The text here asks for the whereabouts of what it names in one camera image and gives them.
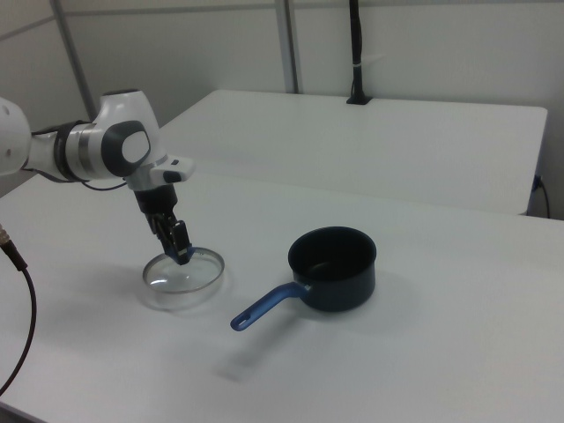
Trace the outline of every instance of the table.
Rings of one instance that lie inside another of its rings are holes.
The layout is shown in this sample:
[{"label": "table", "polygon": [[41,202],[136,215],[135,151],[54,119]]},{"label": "table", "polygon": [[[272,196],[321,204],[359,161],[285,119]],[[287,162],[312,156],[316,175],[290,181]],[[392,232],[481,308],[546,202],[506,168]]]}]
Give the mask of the table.
[{"label": "table", "polygon": [[525,213],[544,108],[211,93],[164,128],[214,174],[507,214]]},{"label": "table", "polygon": [[[47,422],[530,422],[564,415],[564,224],[197,170],[175,211],[218,251],[217,292],[173,313],[139,299],[160,253],[126,189],[40,177],[0,201],[39,302],[32,350],[3,401]],[[289,281],[307,231],[343,225],[378,248],[376,291],[341,314],[286,300],[230,320]],[[28,325],[4,256],[0,378]]]}]

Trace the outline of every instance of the white table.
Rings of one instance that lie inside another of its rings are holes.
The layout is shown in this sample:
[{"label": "white table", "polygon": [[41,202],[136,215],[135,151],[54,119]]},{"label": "white table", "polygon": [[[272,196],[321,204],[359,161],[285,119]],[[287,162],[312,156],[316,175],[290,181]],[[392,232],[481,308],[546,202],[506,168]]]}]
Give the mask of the white table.
[{"label": "white table", "polygon": [[[164,313],[137,291],[159,254],[126,189],[34,177],[0,201],[39,302],[2,400],[47,422],[531,422],[564,415],[564,224],[197,171],[175,211],[226,260],[219,290]],[[327,315],[286,300],[229,321],[290,280],[292,242],[353,226],[378,248],[376,292]],[[28,294],[0,257],[0,379]]]},{"label": "white table", "polygon": [[525,213],[543,108],[217,91],[164,130],[200,170],[508,214]]}]

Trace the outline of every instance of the white wall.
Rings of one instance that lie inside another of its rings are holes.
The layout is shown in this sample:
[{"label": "white wall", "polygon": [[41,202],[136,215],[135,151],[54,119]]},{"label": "white wall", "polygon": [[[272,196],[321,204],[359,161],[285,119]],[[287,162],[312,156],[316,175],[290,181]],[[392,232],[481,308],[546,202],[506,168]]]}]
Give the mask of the white wall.
[{"label": "white wall", "polygon": [[287,90],[274,0],[62,2],[96,105],[135,87],[165,124],[219,88]]},{"label": "white wall", "polygon": [[[32,130],[87,118],[48,0],[0,2],[0,96],[24,110]],[[0,177],[0,196],[28,178]]]},{"label": "white wall", "polygon": [[[350,92],[349,12],[346,2],[327,7],[334,3],[295,1],[304,93]],[[553,216],[564,219],[564,4],[503,3],[361,7],[363,57],[381,55],[363,66],[365,91],[380,98],[547,108],[539,172]],[[544,216],[541,200],[539,191],[532,211]]]}]

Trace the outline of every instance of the cable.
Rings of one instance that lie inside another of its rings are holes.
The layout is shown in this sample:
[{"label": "cable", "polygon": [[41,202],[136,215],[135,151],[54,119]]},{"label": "cable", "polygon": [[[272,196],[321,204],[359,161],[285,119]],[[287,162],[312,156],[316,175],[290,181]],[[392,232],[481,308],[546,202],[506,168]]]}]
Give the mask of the cable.
[{"label": "cable", "polygon": [[112,189],[118,189],[121,187],[124,187],[125,185],[127,185],[127,182],[124,183],[120,183],[119,185],[115,185],[114,187],[109,187],[109,188],[96,188],[93,187],[92,185],[88,185],[86,182],[81,182],[85,187],[87,187],[88,189],[92,189],[94,191],[111,191]]},{"label": "cable", "polygon": [[16,364],[16,367],[11,372],[10,377],[4,383],[2,388],[0,388],[0,397],[10,387],[11,383],[18,375],[19,370],[23,366],[24,361],[26,360],[27,357],[27,353],[29,353],[29,348],[32,346],[33,334],[35,333],[35,322],[37,321],[37,299],[35,298],[35,288],[33,287],[32,277],[29,275],[27,269],[22,270],[22,273],[26,278],[27,287],[29,288],[29,295],[32,301],[32,318],[31,318],[31,322],[29,323],[29,332],[27,333],[27,341],[26,341],[26,345],[24,346],[24,351],[21,353],[21,356],[19,357],[18,360],[18,364]]},{"label": "cable", "polygon": [[2,388],[0,388],[1,397],[18,375],[18,372],[23,366],[27,354],[29,353],[29,348],[32,345],[33,334],[35,333],[35,322],[37,321],[37,299],[35,297],[35,288],[33,287],[32,277],[27,271],[27,264],[19,254],[18,249],[16,249],[14,243],[10,240],[10,236],[2,228],[2,225],[0,225],[0,248],[2,248],[4,253],[10,258],[11,262],[16,266],[16,269],[24,274],[32,303],[32,316],[29,323],[29,332],[27,333],[26,345],[24,346],[24,351],[19,357],[18,364],[16,364],[16,367],[11,372],[10,377],[8,377],[8,380],[4,383],[4,385],[2,385]]},{"label": "cable", "polygon": [[546,192],[546,186],[543,183],[543,180],[541,179],[538,182],[538,187],[543,189],[543,193],[545,193],[545,203],[546,203],[546,217],[549,219],[550,218],[550,203],[548,201],[548,192]]}]

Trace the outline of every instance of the transparent dish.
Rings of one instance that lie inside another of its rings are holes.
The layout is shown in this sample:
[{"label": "transparent dish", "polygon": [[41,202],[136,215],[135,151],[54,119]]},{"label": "transparent dish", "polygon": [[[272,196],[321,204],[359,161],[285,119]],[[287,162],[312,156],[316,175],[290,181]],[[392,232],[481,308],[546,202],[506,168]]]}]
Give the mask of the transparent dish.
[{"label": "transparent dish", "polygon": [[219,284],[224,269],[223,257],[201,247],[183,265],[167,255],[156,256],[143,270],[144,302],[164,310],[193,307],[216,291],[212,285]]}]

